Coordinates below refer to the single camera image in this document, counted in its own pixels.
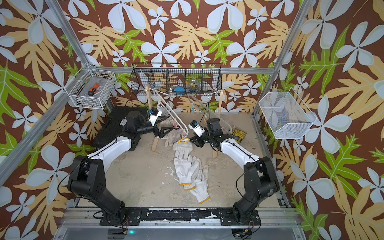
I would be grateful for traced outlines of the wooden drying rack frame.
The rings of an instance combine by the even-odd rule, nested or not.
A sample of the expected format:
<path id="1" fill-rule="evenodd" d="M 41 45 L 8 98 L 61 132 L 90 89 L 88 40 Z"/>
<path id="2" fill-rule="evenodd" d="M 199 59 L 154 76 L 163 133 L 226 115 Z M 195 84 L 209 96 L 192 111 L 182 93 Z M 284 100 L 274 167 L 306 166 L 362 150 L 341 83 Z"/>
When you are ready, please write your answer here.
<path id="1" fill-rule="evenodd" d="M 146 95 L 147 95 L 149 109 L 151 110 L 153 108 L 151 91 L 155 92 L 155 90 L 151 89 L 149 85 L 146 85 L 145 91 L 146 91 Z M 221 108 L 222 108 L 222 101 L 223 101 L 224 91 L 220 90 L 220 91 L 216 92 L 215 94 L 219 94 L 220 95 L 218 113 L 216 114 L 214 111 L 211 111 L 211 110 L 209 110 L 209 113 L 212 113 L 213 115 L 215 115 L 216 117 L 218 117 L 220 119 L 221 118 L 221 111 L 222 111 Z M 160 92 L 157 93 L 157 97 L 159 98 L 159 103 L 161 103 L 163 107 L 165 107 L 167 110 L 170 110 L 171 113 L 177 117 L 176 121 L 177 122 L 181 121 L 181 119 L 177 116 L 177 114 L 173 110 L 171 110 L 170 107 L 168 107 L 167 103 L 165 102 L 163 97 L 160 95 Z M 200 100 L 198 100 L 196 98 L 196 96 L 194 96 L 194 95 L 187 95 L 187 97 L 188 97 L 189 102 L 192 104 L 192 107 L 196 111 L 199 111 L 199 112 L 203 113 L 203 117 L 205 117 L 206 116 L 205 110 L 203 111 L 202 109 L 200 109 L 200 107 L 198 107 L 195 104 L 195 102 L 198 102 L 202 106 L 203 103 Z M 154 137 L 154 141 L 153 141 L 153 145 L 152 145 L 152 152 L 154 152 L 154 153 L 157 150 L 159 139 L 160 139 L 159 137 Z"/>

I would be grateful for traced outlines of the beige cotton glove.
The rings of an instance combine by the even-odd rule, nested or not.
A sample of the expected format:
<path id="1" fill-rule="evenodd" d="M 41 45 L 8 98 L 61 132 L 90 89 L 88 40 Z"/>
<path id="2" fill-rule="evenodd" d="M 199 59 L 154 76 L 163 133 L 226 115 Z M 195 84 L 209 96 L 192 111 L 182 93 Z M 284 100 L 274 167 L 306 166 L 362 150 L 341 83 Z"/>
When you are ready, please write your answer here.
<path id="1" fill-rule="evenodd" d="M 183 138 L 183 129 L 173 119 L 167 119 L 161 123 L 161 127 L 173 127 L 165 137 L 165 147 L 172 147 L 174 143 Z"/>

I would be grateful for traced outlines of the blue dotted yellow cuff glove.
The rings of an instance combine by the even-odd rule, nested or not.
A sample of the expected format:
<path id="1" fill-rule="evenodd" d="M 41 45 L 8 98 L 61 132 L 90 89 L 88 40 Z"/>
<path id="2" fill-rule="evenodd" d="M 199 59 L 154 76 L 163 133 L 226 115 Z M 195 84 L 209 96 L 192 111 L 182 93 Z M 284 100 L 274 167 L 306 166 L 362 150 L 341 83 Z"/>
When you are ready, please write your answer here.
<path id="1" fill-rule="evenodd" d="M 175 151 L 175 157 L 177 159 L 187 160 L 189 153 L 193 150 L 193 145 L 190 139 L 185 138 L 174 143 L 173 150 Z"/>

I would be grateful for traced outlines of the white clip hanger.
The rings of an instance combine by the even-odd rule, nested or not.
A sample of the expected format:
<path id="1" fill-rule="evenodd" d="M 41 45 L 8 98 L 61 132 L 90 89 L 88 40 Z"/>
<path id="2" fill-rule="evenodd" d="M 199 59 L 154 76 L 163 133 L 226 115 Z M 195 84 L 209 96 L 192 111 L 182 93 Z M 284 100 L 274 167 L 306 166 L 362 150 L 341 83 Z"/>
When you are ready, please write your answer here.
<path id="1" fill-rule="evenodd" d="M 167 93 L 164 93 L 164 92 L 161 92 L 161 91 L 158 91 L 158 90 L 155 90 L 155 89 L 151 89 L 151 88 L 147 89 L 146 92 L 147 92 L 147 96 L 148 97 L 149 96 L 154 96 L 158 100 L 158 105 L 161 108 L 163 108 L 165 110 L 165 112 L 180 127 L 180 129 L 182 129 L 182 131 L 183 131 L 182 136 L 183 137 L 188 136 L 189 130 L 190 130 L 189 125 L 185 124 L 182 121 L 182 119 L 178 116 L 178 114 L 174 111 L 174 109 L 163 98 L 163 96 L 173 96 L 173 97 L 176 97 L 176 95 L 174 95 L 174 94 L 167 94 Z M 221 118 L 221 106 L 222 106 L 221 102 L 219 102 L 218 112 L 216 113 L 215 111 L 212 111 L 209 108 L 209 102 L 207 102 L 207 104 L 208 104 L 207 108 L 205 110 L 203 110 L 203 109 L 200 108 L 200 106 L 202 106 L 203 103 L 200 100 L 198 100 L 195 95 L 186 95 L 186 96 L 188 97 L 189 102 L 192 104 L 192 107 L 196 111 L 204 113 L 204 116 L 205 115 L 207 115 L 207 116 L 210 115 L 211 117 L 214 116 L 215 118 L 218 118 L 224 124 L 222 126 L 223 132 L 224 133 L 228 133 L 228 134 L 232 133 L 231 125 L 229 123 L 227 123 L 224 119 Z"/>

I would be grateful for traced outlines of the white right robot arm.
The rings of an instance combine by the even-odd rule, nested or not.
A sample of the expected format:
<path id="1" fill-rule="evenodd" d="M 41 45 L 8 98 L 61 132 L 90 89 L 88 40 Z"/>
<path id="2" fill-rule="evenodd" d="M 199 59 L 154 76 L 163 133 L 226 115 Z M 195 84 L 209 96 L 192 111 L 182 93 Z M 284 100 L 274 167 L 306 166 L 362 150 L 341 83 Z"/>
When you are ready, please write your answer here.
<path id="1" fill-rule="evenodd" d="M 256 207 L 280 190 L 272 160 L 252 154 L 236 141 L 235 136 L 224 134 L 218 118 L 207 120 L 206 128 L 195 120 L 188 127 L 194 131 L 191 138 L 193 144 L 199 148 L 209 144 L 213 150 L 229 156 L 244 170 L 241 177 L 244 178 L 245 193 L 234 203 L 230 218 L 238 225 L 254 220 Z"/>

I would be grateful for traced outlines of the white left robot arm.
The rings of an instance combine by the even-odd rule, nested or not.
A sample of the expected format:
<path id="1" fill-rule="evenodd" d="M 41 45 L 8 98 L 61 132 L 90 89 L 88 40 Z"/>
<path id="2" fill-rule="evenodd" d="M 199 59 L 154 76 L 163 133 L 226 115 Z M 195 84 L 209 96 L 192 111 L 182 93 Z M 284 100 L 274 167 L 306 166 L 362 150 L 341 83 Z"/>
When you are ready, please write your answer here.
<path id="1" fill-rule="evenodd" d="M 74 159 L 68 190 L 98 206 L 108 223 L 123 224 L 128 218 L 126 206 L 107 189 L 105 173 L 116 158 L 136 148 L 142 135 L 153 133 L 163 138 L 168 134 L 171 128 L 158 127 L 159 123 L 167 119 L 156 108 L 114 108 L 107 123 L 94 138 L 98 150 Z"/>

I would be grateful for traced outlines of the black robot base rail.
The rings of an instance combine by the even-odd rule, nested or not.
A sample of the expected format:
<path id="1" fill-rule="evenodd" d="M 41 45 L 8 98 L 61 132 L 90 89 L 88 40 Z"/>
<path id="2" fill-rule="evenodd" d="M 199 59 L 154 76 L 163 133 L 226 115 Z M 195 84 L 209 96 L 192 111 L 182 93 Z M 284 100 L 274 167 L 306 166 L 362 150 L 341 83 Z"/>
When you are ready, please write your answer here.
<path id="1" fill-rule="evenodd" d="M 145 221 L 191 222 L 208 219 L 218 220 L 221 226 L 256 227 L 261 224 L 256 210 L 241 217 L 234 208 L 125 208 L 122 217 L 116 219 L 108 217 L 104 211 L 98 213 L 102 215 L 94 218 L 100 220 L 101 226 L 139 226 Z"/>

